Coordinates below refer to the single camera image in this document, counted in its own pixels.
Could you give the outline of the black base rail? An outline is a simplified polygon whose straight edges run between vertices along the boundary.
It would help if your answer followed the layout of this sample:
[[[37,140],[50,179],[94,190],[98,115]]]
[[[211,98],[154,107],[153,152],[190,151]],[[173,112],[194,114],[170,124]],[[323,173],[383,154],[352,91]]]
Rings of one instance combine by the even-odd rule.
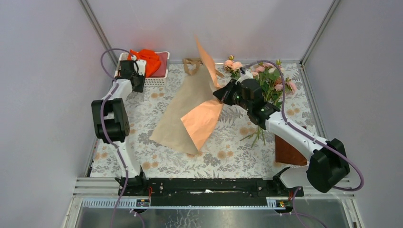
[[[304,196],[303,190],[286,188],[278,178],[149,178],[138,180],[124,177],[119,183],[118,194],[146,197],[151,206],[267,206],[268,197]]]

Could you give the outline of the pink fake flower bunch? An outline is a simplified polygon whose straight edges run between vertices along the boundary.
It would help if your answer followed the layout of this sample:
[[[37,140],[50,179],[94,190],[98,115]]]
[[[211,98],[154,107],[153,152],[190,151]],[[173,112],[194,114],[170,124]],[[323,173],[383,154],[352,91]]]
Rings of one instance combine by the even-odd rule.
[[[279,67],[283,76],[285,76],[285,69],[281,65],[281,59],[276,60],[275,64]],[[231,77],[234,79],[240,78],[240,68],[242,66],[244,65],[241,62],[234,61],[234,56],[229,56],[229,58],[224,62],[224,69],[231,73]],[[297,91],[295,83],[288,77],[285,78],[285,85],[283,86],[283,79],[281,78],[279,71],[271,63],[258,62],[253,64],[250,67],[250,70],[254,79],[259,82],[260,86],[262,86],[265,101],[271,102],[280,109],[282,108],[283,103],[280,99],[282,99],[283,95],[285,93],[294,94]],[[262,128],[258,127],[257,130],[241,139],[241,141],[247,138],[252,138],[252,136],[255,136],[251,145],[252,147],[259,139],[262,139],[264,145],[266,145]]]

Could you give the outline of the brown wooden block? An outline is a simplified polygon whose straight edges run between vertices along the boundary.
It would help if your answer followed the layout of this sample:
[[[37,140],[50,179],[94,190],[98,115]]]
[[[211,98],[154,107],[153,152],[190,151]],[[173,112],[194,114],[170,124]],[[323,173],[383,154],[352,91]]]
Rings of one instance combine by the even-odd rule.
[[[275,162],[306,166],[307,159],[281,137],[275,135]]]

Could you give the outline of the orange cloth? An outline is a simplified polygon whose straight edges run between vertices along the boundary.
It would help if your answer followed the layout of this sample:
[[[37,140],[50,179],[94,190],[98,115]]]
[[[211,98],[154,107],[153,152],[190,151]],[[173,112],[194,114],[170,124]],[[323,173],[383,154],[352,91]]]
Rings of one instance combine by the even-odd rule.
[[[160,56],[157,55],[154,51],[149,49],[142,49],[140,51],[130,50],[129,53],[132,56],[135,56],[136,59],[145,60],[145,76],[152,77],[154,73],[157,72],[159,67],[161,66],[162,62]]]

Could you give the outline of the beige orange wrapping paper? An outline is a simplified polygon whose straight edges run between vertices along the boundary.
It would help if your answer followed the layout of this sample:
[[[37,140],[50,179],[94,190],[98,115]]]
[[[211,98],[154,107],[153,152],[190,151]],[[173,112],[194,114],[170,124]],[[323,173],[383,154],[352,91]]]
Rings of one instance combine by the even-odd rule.
[[[184,78],[150,136],[162,146],[191,155],[207,142],[223,109],[213,95],[220,88],[214,60],[199,41],[196,45],[202,65]]]

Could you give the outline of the floral table cloth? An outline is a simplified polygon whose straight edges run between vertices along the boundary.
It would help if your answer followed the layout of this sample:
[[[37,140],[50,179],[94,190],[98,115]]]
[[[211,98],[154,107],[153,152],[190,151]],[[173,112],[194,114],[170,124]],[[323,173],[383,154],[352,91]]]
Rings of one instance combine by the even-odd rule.
[[[129,143],[148,178],[270,178],[284,164],[275,161],[275,137],[257,127],[237,106],[225,106],[214,132],[195,155],[174,151],[150,139],[186,77],[183,65],[169,67],[167,85],[147,87],[126,101]]]

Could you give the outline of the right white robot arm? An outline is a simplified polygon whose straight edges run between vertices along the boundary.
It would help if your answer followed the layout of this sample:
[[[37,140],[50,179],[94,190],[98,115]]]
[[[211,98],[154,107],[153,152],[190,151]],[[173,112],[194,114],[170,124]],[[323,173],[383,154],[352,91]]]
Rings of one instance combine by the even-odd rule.
[[[291,189],[303,186],[327,193],[350,173],[349,164],[343,159],[344,145],[338,139],[329,141],[287,121],[278,107],[264,100],[256,80],[232,79],[213,95],[226,105],[238,105],[246,110],[252,123],[280,137],[307,159],[308,166],[287,167],[273,177],[272,188],[277,195],[284,196]]]

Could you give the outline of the dark red cloth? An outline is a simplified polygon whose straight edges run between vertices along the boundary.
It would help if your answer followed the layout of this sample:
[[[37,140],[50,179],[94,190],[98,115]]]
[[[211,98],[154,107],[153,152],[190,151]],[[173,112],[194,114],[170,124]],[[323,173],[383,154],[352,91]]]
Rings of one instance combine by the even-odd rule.
[[[160,64],[159,68],[157,69],[157,71],[154,72],[151,77],[162,78],[162,77],[165,77],[165,75],[166,75],[166,70],[167,70],[170,53],[169,52],[156,52],[156,55],[159,57],[161,64]]]

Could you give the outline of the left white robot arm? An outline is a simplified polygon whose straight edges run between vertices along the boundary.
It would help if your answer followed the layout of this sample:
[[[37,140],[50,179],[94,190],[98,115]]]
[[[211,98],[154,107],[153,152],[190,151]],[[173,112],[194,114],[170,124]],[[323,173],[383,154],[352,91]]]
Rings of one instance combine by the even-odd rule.
[[[116,149],[122,177],[118,179],[122,192],[135,195],[147,191],[145,173],[130,151],[130,123],[125,101],[132,92],[144,89],[146,61],[121,60],[119,75],[113,77],[112,87],[100,100],[91,103],[96,137]]]

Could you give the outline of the white plastic basket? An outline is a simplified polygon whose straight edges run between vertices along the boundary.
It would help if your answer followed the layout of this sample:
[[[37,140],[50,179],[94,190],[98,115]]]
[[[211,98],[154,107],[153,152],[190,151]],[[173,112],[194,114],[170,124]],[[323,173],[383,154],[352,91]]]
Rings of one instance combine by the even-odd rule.
[[[115,70],[115,78],[117,78],[118,76],[120,76],[120,61],[121,60],[126,60],[128,58],[128,53],[124,52],[121,53],[118,59],[118,63],[116,66],[116,70]],[[166,70],[166,75],[165,77],[162,78],[155,78],[155,77],[148,77],[145,79],[144,82],[144,86],[145,87],[152,87],[152,86],[166,86],[167,85],[167,77],[168,77],[168,71],[169,71],[169,60],[168,60],[168,65],[167,65],[167,70]]]

